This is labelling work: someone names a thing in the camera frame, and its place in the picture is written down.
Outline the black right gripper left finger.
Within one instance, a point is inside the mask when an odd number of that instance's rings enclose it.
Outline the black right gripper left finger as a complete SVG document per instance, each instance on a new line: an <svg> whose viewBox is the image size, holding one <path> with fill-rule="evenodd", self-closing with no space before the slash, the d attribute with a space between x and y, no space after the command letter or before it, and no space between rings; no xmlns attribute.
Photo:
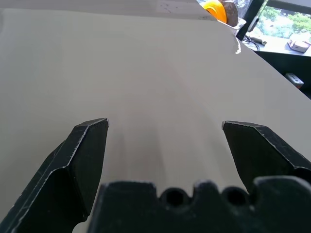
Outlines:
<svg viewBox="0 0 311 233"><path fill-rule="evenodd" d="M89 217L102 175L108 119L75 126L42 163L0 233L72 233Z"/></svg>

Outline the yellow round toy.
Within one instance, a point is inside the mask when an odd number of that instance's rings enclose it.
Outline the yellow round toy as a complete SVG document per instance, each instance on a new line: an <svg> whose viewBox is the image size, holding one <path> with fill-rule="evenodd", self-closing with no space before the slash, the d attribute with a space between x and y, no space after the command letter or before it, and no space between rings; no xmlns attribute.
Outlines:
<svg viewBox="0 0 311 233"><path fill-rule="evenodd" d="M225 8L219 0L207 0L203 2L201 6L218 21L227 23Z"/></svg>

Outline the white perforated plastic basket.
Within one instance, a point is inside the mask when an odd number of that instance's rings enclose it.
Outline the white perforated plastic basket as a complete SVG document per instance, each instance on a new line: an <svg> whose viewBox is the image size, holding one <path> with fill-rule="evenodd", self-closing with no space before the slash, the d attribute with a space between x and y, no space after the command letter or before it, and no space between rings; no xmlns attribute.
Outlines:
<svg viewBox="0 0 311 233"><path fill-rule="evenodd" d="M242 19L242 18L238 18L238 23L236 26L230 26L227 24L227 26L229 27L230 31L236 36L239 32L239 30L246 24L246 20Z"/></svg>

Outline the grey battery with red label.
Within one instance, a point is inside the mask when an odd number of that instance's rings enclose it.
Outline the grey battery with red label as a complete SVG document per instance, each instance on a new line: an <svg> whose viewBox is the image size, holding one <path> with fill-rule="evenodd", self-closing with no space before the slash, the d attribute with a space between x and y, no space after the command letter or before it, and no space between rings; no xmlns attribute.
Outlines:
<svg viewBox="0 0 311 233"><path fill-rule="evenodd" d="M304 85L304 82L293 73L286 73L284 77L298 89Z"/></svg>

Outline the crinkled clear plastic wrapper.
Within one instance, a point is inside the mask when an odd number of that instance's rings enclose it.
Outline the crinkled clear plastic wrapper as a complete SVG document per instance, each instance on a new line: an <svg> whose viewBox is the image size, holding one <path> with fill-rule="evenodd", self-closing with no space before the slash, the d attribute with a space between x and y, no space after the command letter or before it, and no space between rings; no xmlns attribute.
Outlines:
<svg viewBox="0 0 311 233"><path fill-rule="evenodd" d="M243 18L252 0L233 0L238 10L238 17Z"/></svg>

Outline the small white cardboard box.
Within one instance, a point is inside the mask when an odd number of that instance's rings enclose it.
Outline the small white cardboard box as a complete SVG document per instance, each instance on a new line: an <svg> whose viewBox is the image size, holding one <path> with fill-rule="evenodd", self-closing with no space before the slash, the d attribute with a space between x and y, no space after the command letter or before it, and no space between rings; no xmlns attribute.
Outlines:
<svg viewBox="0 0 311 233"><path fill-rule="evenodd" d="M288 40L288 45L291 50L305 53L311 46L311 43L305 40L301 35L292 34Z"/></svg>

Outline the brown round item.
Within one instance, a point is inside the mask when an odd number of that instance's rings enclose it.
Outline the brown round item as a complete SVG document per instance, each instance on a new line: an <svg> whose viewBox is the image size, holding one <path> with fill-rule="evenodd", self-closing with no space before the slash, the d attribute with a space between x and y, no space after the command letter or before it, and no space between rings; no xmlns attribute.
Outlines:
<svg viewBox="0 0 311 233"><path fill-rule="evenodd" d="M233 0L220 0L226 13L227 25L231 27L237 26L238 19L238 9Z"/></svg>

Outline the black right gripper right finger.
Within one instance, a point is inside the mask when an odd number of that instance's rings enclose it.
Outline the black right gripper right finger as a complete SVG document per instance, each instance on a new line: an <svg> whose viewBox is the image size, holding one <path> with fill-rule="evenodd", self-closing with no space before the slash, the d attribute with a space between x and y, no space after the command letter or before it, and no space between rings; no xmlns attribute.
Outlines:
<svg viewBox="0 0 311 233"><path fill-rule="evenodd" d="M247 191L257 177L295 176L311 184L311 162L269 127L223 121L222 130Z"/></svg>

